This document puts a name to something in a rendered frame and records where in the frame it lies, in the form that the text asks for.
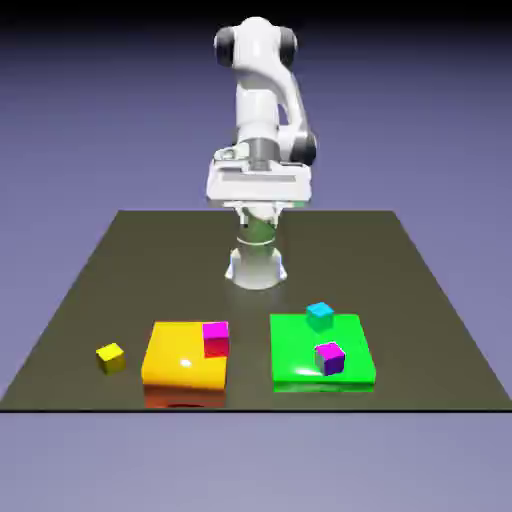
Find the large orange box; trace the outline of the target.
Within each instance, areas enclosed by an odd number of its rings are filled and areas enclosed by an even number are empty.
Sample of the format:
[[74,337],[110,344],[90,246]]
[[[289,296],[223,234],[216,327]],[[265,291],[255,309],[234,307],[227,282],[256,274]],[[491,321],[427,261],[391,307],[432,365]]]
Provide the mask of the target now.
[[154,324],[141,367],[147,408],[224,406],[229,355],[204,356],[204,323],[208,322]]

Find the small yellow cube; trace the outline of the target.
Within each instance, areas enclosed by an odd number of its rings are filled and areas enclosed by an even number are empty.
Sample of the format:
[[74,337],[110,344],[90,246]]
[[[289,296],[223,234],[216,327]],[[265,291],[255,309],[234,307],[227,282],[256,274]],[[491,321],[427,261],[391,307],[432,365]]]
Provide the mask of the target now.
[[122,371],[126,366],[124,350],[115,342],[98,348],[96,359],[105,374]]

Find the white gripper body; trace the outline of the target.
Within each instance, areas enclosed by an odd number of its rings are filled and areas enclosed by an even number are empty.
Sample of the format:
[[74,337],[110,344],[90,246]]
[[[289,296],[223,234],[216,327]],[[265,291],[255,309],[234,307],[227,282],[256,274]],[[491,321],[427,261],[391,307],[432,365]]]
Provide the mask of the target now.
[[212,160],[206,182],[207,199],[219,206],[310,201],[309,166],[276,161],[268,164],[268,170],[251,170],[248,160]]

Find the large green box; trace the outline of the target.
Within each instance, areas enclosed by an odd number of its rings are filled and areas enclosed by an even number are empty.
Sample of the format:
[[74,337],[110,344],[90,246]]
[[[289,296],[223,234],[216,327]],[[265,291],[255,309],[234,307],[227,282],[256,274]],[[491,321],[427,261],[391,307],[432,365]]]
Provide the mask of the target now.
[[270,316],[276,392],[371,392],[376,367],[356,314],[335,314],[326,328],[306,314]]

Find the small cyan cube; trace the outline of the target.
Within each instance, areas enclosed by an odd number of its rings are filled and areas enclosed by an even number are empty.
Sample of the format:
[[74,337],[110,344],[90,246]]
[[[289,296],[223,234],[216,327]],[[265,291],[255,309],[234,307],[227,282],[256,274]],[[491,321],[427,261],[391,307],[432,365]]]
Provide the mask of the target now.
[[310,304],[306,308],[306,320],[315,332],[331,329],[334,324],[334,310],[325,302]]

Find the small magenta cube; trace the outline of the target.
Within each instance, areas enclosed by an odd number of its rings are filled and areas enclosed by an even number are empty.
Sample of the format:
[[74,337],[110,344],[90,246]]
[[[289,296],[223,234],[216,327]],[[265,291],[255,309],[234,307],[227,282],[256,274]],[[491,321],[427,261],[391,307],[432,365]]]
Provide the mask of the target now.
[[230,350],[229,324],[227,321],[208,322],[202,325],[204,356],[227,357]]

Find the small purple cube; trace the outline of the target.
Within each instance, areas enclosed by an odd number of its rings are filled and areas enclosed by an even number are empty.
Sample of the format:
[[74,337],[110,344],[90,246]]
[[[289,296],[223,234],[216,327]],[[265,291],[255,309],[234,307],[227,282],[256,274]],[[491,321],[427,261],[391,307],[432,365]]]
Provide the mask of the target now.
[[314,355],[315,364],[323,376],[344,371],[346,353],[335,341],[316,345]]

